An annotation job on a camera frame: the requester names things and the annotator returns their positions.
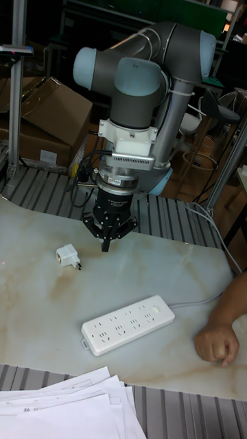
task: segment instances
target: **white cable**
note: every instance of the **white cable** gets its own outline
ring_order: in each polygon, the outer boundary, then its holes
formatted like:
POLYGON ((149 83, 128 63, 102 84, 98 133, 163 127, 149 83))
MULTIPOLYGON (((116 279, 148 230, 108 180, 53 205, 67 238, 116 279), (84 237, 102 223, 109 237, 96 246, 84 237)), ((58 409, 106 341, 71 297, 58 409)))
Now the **white cable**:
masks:
POLYGON ((180 95, 180 96, 192 96, 193 93, 182 93, 181 91, 176 91, 176 90, 168 90, 170 93, 173 93, 175 95, 180 95))
POLYGON ((202 112, 201 110, 199 110, 199 108, 193 107, 190 104, 188 104, 188 107, 192 108, 192 110, 199 112, 202 116, 206 116, 206 114, 204 112, 202 112))
POLYGON ((229 252, 228 248, 226 247, 226 244, 224 243, 223 238, 222 238, 222 236, 221 236, 221 234, 220 234, 220 231, 218 230, 218 228, 217 228, 215 222, 213 221, 213 218, 211 218, 211 216, 209 215, 209 213, 208 213, 208 212, 207 212, 202 206, 200 206, 198 203, 193 202, 193 203, 191 203, 191 204, 196 205, 196 206, 199 206, 199 207, 203 210, 203 212, 204 212, 206 215, 203 215, 202 213, 197 212, 197 211, 195 211, 195 210, 193 210, 193 209, 191 209, 191 208, 189 208, 189 207, 187 207, 187 206, 185 206, 185 208, 186 208, 188 211, 190 211, 190 212, 192 212, 192 213, 195 213, 196 215, 199 215, 199 216, 202 217, 202 218, 205 218, 207 221, 209 221, 209 222, 212 224, 212 226, 213 226, 214 229, 216 230, 216 232, 217 232, 217 234, 218 234, 218 236, 219 236, 219 238, 220 238, 220 241, 222 242, 222 245, 224 246, 224 248, 225 248, 227 254, 228 254, 229 257, 231 258, 231 260, 233 261, 233 263, 236 265, 236 267, 237 267, 237 269, 239 270, 239 272, 242 273, 242 270, 241 270, 240 266, 238 265, 238 263, 236 262, 236 260, 233 258, 233 256, 232 256, 231 253, 229 252))
POLYGON ((220 297, 222 295, 223 292, 216 294, 216 296, 211 297, 210 299, 206 299, 206 300, 199 300, 198 302, 184 302, 184 303, 173 303, 171 305, 168 305, 169 308, 173 309, 173 308, 182 308, 182 307, 195 307, 197 305, 205 305, 206 303, 211 302, 212 300, 217 299, 218 297, 220 297))

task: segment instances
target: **power cord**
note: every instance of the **power cord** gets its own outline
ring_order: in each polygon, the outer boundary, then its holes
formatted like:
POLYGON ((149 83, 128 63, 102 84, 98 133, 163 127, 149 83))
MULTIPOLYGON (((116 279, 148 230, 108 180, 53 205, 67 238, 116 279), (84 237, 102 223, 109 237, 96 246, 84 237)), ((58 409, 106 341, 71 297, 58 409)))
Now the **power cord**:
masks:
POLYGON ((220 241, 222 242, 222 245, 223 245, 223 247, 224 247, 226 253, 228 254, 228 256, 231 258, 231 260, 233 261, 233 263, 235 264, 235 266, 236 266, 237 269, 239 270, 239 273, 242 273, 242 270, 241 270, 240 266, 238 265, 238 263, 236 262, 236 260, 233 258, 232 254, 229 252, 228 248, 226 247, 226 244, 224 243, 223 238, 222 238, 222 236, 221 236, 221 234, 220 234, 220 231, 219 231, 219 229, 217 228, 215 222, 213 221, 213 218, 212 218, 212 217, 209 215, 209 213, 204 209, 204 207, 200 206, 198 203, 192 202, 191 204, 192 204, 192 205, 195 205, 195 206, 197 206, 197 207, 200 207, 200 209, 204 212, 204 214, 202 214, 202 213, 200 213, 200 212, 198 212, 198 211, 196 211, 196 210, 194 210, 194 209, 191 209, 191 208, 189 208, 189 207, 187 207, 187 206, 185 206, 185 208, 186 208, 188 211, 190 211, 190 212, 192 212, 192 213, 195 213, 196 215, 199 215, 200 217, 202 217, 202 218, 204 218, 205 220, 207 220, 208 222, 210 222, 210 224, 211 224, 211 225, 214 227, 214 229, 216 230, 217 235, 218 235, 218 237, 220 238, 220 241))
POLYGON ((198 305, 205 305, 206 303, 212 302, 212 300, 218 299, 223 294, 223 292, 216 294, 216 296, 210 297, 210 299, 206 300, 199 300, 198 302, 182 302, 182 303, 172 303, 171 305, 168 305, 169 308, 182 308, 182 307, 196 307, 198 305))
MULTIPOLYGON (((217 228, 215 222, 213 221, 213 218, 211 218, 211 216, 210 216, 209 213, 204 209, 204 207, 202 207, 202 206, 200 206, 199 204, 194 203, 194 202, 191 203, 191 204, 194 204, 194 205, 200 207, 200 209, 202 209, 202 211, 205 213, 205 215, 203 215, 202 213, 197 212, 197 211, 195 211, 194 209, 191 209, 191 208, 189 208, 189 207, 187 207, 187 206, 185 206, 185 208, 186 208, 188 211, 190 211, 190 212, 192 212, 192 213, 196 213, 196 215, 199 215, 200 217, 205 218, 207 221, 209 221, 209 222, 212 224, 212 226, 214 227, 214 229, 216 230, 216 232, 217 232, 217 234, 218 234, 218 236, 219 236, 219 238, 220 238, 220 241, 222 242, 222 245, 223 245, 224 248, 226 249, 226 252, 228 253, 229 257, 231 258, 231 260, 233 261, 233 263, 236 265, 236 267, 237 267, 237 269, 239 270, 239 272, 242 273, 242 270, 241 270, 240 266, 238 265, 238 263, 236 262, 236 260, 234 260, 233 256, 231 255, 231 253, 229 252, 228 248, 226 247, 226 244, 224 243, 224 241, 223 241, 223 239, 222 239, 222 236, 221 236, 221 234, 220 234, 220 231, 218 230, 218 228, 217 228)), ((174 309, 174 308, 195 307, 195 306, 198 306, 198 305, 205 305, 205 304, 207 304, 207 303, 209 303, 209 302, 212 302, 213 300, 218 299, 222 294, 223 294, 223 292, 221 292, 221 293, 219 293, 219 294, 216 294, 215 296, 210 297, 209 299, 206 299, 206 300, 199 300, 198 302, 172 303, 171 305, 169 305, 169 308, 174 309)))

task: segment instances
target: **white power adapter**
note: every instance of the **white power adapter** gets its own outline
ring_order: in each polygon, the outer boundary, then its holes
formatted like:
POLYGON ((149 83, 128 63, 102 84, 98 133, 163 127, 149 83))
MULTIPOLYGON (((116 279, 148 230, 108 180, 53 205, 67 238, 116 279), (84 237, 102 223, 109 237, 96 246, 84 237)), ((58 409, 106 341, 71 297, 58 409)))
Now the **white power adapter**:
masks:
POLYGON ((82 325, 84 348, 98 357, 174 321, 160 296, 137 302, 82 325))
POLYGON ((72 244, 58 248, 56 251, 56 258, 62 267, 67 265, 72 265, 74 268, 81 269, 80 260, 78 258, 78 253, 72 244))

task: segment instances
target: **power strip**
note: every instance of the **power strip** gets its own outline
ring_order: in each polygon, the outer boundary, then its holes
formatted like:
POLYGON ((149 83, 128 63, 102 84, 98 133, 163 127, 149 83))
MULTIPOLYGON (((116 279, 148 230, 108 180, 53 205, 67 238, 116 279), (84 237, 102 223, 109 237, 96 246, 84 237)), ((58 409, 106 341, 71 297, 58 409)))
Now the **power strip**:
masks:
POLYGON ((96 357, 174 321, 175 315, 160 296, 137 302, 82 325, 82 344, 96 357))

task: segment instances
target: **brown cardboard box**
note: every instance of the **brown cardboard box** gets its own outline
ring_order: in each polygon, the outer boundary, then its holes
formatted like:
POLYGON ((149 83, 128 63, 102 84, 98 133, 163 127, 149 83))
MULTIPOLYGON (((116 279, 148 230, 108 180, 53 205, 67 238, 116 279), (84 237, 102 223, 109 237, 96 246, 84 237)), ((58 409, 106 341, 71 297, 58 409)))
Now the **brown cardboard box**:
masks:
MULTIPOLYGON (((68 167, 88 133, 92 103, 54 78, 36 87, 33 78, 29 82, 26 79, 23 83, 28 92, 21 106, 20 155, 68 167)), ((7 107, 6 96, 0 96, 0 112, 7 107)), ((4 116, 0 118, 0 138, 8 138, 8 121, 4 116)))
MULTIPOLYGON (((23 78, 22 100, 26 99, 30 92, 45 81, 45 78, 23 78)), ((0 80, 0 113, 10 111, 10 79, 0 80)))
MULTIPOLYGON (((8 139, 8 135, 9 123, 4 118, 0 120, 0 139, 8 139)), ((21 122, 20 156, 63 167, 73 160, 69 145, 26 121, 21 122)))

